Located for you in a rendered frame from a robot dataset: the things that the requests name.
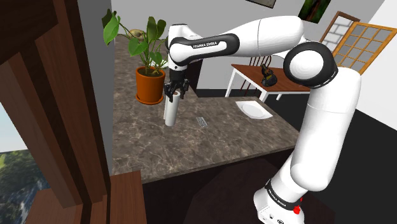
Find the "green wall picture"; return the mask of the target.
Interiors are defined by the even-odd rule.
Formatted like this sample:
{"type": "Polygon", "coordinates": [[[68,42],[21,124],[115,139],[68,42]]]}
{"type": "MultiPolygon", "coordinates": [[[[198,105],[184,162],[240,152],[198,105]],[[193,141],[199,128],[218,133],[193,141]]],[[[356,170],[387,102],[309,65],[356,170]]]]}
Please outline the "green wall picture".
{"type": "Polygon", "coordinates": [[[298,17],[318,24],[331,0],[305,0],[298,17]]]}

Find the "dark robot stand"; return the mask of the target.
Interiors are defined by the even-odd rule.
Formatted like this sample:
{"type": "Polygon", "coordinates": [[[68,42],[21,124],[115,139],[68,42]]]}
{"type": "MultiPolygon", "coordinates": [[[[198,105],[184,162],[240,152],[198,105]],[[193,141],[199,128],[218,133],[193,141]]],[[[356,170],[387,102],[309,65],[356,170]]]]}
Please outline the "dark robot stand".
{"type": "Polygon", "coordinates": [[[263,224],[254,193],[285,161],[260,157],[227,166],[193,196],[183,224],[263,224]]]}

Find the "dark wooden chair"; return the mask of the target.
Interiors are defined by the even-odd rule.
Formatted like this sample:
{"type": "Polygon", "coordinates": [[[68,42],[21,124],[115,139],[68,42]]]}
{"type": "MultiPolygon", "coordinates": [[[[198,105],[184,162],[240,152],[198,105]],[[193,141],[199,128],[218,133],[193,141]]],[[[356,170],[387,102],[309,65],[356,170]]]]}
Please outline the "dark wooden chair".
{"type": "MultiPolygon", "coordinates": [[[[269,66],[270,63],[271,63],[271,61],[272,61],[272,56],[270,56],[270,55],[268,55],[268,56],[262,56],[262,57],[251,57],[251,58],[250,58],[250,61],[249,61],[249,66],[261,66],[263,63],[264,63],[266,66],[269,66]]],[[[242,84],[242,86],[241,86],[241,88],[240,88],[240,91],[241,91],[242,88],[244,87],[245,82],[246,82],[246,81],[243,82],[243,84],[242,84]]],[[[248,87],[247,87],[247,89],[246,89],[246,92],[245,92],[244,96],[246,96],[247,91],[248,91],[248,89],[249,89],[249,86],[250,86],[250,84],[248,85],[248,87]]]]}

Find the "white square plate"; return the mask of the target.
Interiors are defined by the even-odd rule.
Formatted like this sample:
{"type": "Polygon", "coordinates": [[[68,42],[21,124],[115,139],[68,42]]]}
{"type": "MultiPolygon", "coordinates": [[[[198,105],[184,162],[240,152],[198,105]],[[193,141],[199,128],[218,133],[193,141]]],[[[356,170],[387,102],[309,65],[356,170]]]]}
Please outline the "white square plate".
{"type": "Polygon", "coordinates": [[[245,115],[252,119],[264,120],[273,117],[273,115],[257,101],[236,101],[235,103],[245,115]]]}

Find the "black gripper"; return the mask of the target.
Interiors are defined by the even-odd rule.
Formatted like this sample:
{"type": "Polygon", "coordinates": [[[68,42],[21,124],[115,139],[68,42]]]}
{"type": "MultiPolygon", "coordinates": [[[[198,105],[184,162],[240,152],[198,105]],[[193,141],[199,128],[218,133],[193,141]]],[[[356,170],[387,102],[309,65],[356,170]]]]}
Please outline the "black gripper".
{"type": "Polygon", "coordinates": [[[170,70],[170,82],[164,84],[164,94],[169,98],[169,102],[173,102],[173,90],[180,89],[180,98],[184,99],[189,86],[185,71],[170,70]]]}

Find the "beige round object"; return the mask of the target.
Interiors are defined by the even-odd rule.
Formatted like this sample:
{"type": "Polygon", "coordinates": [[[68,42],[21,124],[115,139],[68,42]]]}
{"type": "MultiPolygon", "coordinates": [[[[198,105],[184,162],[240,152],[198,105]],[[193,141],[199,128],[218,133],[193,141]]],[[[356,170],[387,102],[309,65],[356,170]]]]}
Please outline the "beige round object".
{"type": "Polygon", "coordinates": [[[128,31],[129,38],[137,38],[139,41],[144,40],[144,31],[140,29],[131,29],[128,31]]]}

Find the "brown table with white legs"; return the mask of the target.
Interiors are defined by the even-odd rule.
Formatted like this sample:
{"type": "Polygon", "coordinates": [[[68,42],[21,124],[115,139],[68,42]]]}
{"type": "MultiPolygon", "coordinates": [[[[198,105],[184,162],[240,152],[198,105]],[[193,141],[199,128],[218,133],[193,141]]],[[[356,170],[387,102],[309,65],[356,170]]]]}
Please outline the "brown table with white legs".
{"type": "Polygon", "coordinates": [[[233,79],[235,75],[239,75],[244,78],[249,84],[256,87],[260,92],[261,95],[259,96],[259,100],[265,102],[266,98],[269,95],[277,95],[277,98],[280,99],[282,95],[286,94],[309,94],[310,89],[304,86],[300,86],[296,83],[290,81],[286,75],[284,74],[283,69],[281,68],[271,68],[274,74],[277,77],[277,83],[272,87],[264,87],[261,84],[261,80],[263,75],[261,73],[261,67],[259,66],[247,66],[247,65],[240,65],[240,64],[232,64],[233,71],[232,75],[228,84],[228,88],[226,90],[225,97],[229,97],[233,79]]]}

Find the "white paper towel roll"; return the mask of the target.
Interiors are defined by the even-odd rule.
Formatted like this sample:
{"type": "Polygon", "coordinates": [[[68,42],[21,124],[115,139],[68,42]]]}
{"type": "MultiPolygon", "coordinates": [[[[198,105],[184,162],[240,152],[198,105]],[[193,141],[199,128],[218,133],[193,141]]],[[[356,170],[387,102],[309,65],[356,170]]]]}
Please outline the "white paper towel roll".
{"type": "Polygon", "coordinates": [[[174,126],[176,123],[176,116],[178,113],[178,106],[180,100],[180,92],[175,91],[172,98],[166,97],[165,109],[164,109],[164,120],[168,127],[174,126]]]}

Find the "green plant in orange pot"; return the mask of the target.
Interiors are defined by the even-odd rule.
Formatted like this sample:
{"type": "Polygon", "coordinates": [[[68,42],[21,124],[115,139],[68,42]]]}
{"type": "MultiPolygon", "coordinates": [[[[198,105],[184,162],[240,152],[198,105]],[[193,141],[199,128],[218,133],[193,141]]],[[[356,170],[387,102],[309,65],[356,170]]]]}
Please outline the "green plant in orange pot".
{"type": "Polygon", "coordinates": [[[143,104],[158,104],[163,100],[163,85],[165,81],[164,65],[167,60],[160,53],[160,47],[165,40],[161,38],[164,33],[166,21],[148,18],[144,40],[129,38],[128,31],[120,22],[121,18],[116,11],[107,10],[102,17],[103,40],[108,45],[112,40],[120,35],[119,28],[125,32],[123,34],[129,41],[128,52],[131,57],[139,56],[143,63],[136,69],[136,99],[143,104]]]}

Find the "grey framed wall picture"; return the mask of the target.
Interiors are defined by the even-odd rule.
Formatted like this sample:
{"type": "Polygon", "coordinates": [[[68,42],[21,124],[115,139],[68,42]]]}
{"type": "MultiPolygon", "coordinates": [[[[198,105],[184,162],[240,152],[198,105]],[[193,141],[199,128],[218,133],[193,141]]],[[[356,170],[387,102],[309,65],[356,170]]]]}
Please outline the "grey framed wall picture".
{"type": "Polygon", "coordinates": [[[250,3],[258,4],[267,8],[273,8],[277,0],[247,0],[250,3]]]}

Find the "dark brown wooden cabinet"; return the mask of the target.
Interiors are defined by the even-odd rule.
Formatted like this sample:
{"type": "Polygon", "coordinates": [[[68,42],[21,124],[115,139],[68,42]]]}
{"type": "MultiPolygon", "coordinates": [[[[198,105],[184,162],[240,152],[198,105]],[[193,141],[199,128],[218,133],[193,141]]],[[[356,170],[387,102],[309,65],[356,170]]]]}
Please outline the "dark brown wooden cabinet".
{"type": "Polygon", "coordinates": [[[147,224],[140,172],[108,170],[78,0],[0,0],[0,103],[50,185],[26,224],[147,224]]]}

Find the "light wooden lattice window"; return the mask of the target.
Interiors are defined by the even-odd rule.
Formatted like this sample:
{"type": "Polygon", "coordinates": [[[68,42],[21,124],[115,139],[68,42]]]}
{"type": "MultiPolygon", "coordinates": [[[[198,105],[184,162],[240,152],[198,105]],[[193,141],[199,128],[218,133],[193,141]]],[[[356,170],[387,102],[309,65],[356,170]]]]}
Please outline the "light wooden lattice window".
{"type": "Polygon", "coordinates": [[[353,22],[333,51],[335,62],[363,74],[396,34],[396,28],[353,22]]]}

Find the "brown framed window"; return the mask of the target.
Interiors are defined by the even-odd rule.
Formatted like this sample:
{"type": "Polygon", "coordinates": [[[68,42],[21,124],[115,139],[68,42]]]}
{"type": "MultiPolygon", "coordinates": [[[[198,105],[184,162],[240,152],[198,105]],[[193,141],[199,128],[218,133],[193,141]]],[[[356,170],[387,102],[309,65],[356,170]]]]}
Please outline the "brown framed window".
{"type": "Polygon", "coordinates": [[[354,22],[359,21],[360,19],[354,16],[337,11],[319,42],[326,45],[331,52],[333,52],[349,30],[350,26],[354,22]]]}

